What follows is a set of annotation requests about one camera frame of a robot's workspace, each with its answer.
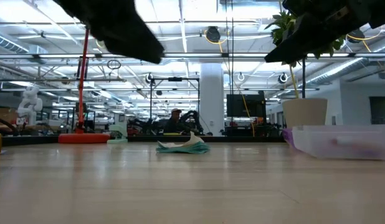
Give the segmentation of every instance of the white pillar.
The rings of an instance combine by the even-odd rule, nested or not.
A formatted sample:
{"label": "white pillar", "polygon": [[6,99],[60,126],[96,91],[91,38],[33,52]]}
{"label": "white pillar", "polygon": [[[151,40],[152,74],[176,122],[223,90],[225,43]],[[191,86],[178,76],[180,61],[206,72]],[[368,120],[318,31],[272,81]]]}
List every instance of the white pillar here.
{"label": "white pillar", "polygon": [[221,63],[201,64],[200,87],[199,115],[204,132],[222,136],[220,130],[224,130],[224,90]]}

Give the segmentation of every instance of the white wall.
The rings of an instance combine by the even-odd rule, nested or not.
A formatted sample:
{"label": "white wall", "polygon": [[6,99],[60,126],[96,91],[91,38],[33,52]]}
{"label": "white wall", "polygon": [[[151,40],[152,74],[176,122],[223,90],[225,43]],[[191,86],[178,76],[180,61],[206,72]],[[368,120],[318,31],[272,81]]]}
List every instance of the white wall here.
{"label": "white wall", "polygon": [[341,84],[343,124],[371,124],[370,96],[385,96],[385,84]]}
{"label": "white wall", "polygon": [[340,81],[333,81],[332,85],[321,86],[320,91],[307,93],[307,98],[324,98],[328,100],[325,125],[332,125],[332,117],[336,118],[336,125],[343,124]]}

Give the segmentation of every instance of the wooden floor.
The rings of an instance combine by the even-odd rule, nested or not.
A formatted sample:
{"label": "wooden floor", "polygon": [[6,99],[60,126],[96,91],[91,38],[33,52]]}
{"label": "wooden floor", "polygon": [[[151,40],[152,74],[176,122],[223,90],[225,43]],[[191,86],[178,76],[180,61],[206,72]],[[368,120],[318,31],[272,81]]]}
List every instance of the wooden floor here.
{"label": "wooden floor", "polygon": [[0,224],[385,223],[385,162],[320,161],[285,144],[7,147]]}

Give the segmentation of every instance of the potted plant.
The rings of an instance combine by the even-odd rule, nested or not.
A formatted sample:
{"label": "potted plant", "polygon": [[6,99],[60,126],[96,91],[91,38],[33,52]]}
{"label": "potted plant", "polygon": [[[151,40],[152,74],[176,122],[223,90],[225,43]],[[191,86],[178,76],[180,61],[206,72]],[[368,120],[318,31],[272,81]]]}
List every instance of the potted plant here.
{"label": "potted plant", "polygon": [[[287,12],[280,11],[279,14],[273,15],[275,19],[274,22],[269,24],[265,29],[275,25],[277,28],[271,31],[271,36],[273,38],[273,43],[276,46],[279,46],[283,38],[291,34],[295,28],[296,17]],[[315,55],[317,59],[321,57],[322,54],[329,54],[331,57],[334,54],[335,50],[339,50],[343,45],[345,36],[341,36],[330,44],[326,44],[319,49],[312,51],[311,53]],[[292,78],[293,87],[295,89],[296,99],[288,100],[283,102],[283,111],[285,115],[285,120],[287,126],[292,128],[294,126],[300,125],[324,125],[327,111],[327,99],[320,98],[310,98],[306,99],[306,58],[302,59],[302,99],[299,99],[299,94],[297,90],[297,80],[293,74],[292,68],[297,66],[298,62],[289,63],[290,73]]]}

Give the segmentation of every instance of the green towel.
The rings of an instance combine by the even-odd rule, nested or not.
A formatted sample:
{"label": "green towel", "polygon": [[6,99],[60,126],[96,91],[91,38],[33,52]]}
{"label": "green towel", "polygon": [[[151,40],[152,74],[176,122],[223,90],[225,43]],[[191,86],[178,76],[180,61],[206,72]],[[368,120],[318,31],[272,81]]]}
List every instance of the green towel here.
{"label": "green towel", "polygon": [[156,152],[159,153],[190,153],[190,154],[204,154],[209,151],[209,146],[203,142],[197,142],[190,146],[185,147],[163,147],[158,144]]}

